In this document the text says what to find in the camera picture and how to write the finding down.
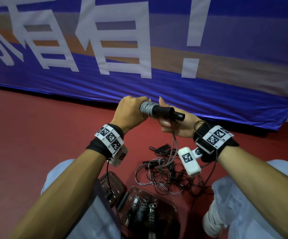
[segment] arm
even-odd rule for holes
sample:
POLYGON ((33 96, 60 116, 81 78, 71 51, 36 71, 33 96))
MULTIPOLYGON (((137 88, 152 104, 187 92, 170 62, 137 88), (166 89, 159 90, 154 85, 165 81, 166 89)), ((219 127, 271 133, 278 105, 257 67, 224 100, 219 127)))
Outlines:
MULTIPOLYGON (((146 100, 124 97, 110 123, 126 134, 147 119, 139 112, 146 100)), ((40 196, 10 238, 63 238, 80 215, 105 161, 105 156, 96 151, 84 151, 40 196)))
POLYGON ((288 238, 288 176, 239 147, 226 147, 218 162, 266 221, 288 238))

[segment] leg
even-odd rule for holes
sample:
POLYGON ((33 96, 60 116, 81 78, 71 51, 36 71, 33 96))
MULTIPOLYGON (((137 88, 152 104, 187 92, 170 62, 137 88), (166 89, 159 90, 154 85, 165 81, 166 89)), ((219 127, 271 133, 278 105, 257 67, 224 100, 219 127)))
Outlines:
MULTIPOLYGON (((288 176, 288 161, 272 160, 268 163, 288 176)), ((246 199, 231 177, 215 181, 212 188, 215 201, 211 215, 214 214, 215 218, 218 215, 223 224, 229 226, 229 239, 282 238, 246 199)))
MULTIPOLYGON (((66 160, 52 169, 47 175, 41 193, 43 193, 73 161, 74 159, 66 160)), ((66 238, 120 239, 120 230, 117 224, 117 217, 110 208, 104 191, 99 181, 97 181, 94 184, 93 192, 86 204, 85 210, 69 230, 66 238)))

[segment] person's left arm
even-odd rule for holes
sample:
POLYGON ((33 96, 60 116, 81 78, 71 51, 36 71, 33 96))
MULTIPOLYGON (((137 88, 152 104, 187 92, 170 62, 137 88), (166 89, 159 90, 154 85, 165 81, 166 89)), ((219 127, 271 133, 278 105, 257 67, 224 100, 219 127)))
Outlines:
MULTIPOLYGON (((147 97, 124 97, 111 124, 126 134, 146 120, 139 112, 147 97)), ((19 222, 10 238, 63 238, 80 215, 106 157, 93 150, 85 150, 46 189, 38 201, 19 222)))

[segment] person's right arm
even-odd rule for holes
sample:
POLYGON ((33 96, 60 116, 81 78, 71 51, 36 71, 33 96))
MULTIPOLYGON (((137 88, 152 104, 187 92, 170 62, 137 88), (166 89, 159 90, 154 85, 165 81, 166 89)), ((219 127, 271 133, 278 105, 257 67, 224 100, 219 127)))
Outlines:
MULTIPOLYGON (((162 98, 160 105, 168 106, 162 98)), ((159 118, 162 131, 192 138, 194 124, 200 119, 183 110, 175 110, 184 112, 185 120, 171 124, 159 118)), ((226 146, 219 155, 218 162, 266 221, 288 239, 288 176, 240 147, 226 146)))

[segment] shoe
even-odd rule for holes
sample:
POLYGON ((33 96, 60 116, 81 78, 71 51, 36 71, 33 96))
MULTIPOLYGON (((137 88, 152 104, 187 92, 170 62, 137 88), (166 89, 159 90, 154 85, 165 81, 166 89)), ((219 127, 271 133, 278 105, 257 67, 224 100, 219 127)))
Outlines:
POLYGON ((215 201, 211 203, 209 211, 204 215, 202 227, 205 233, 213 238, 217 238, 221 232, 228 227, 219 217, 215 201))

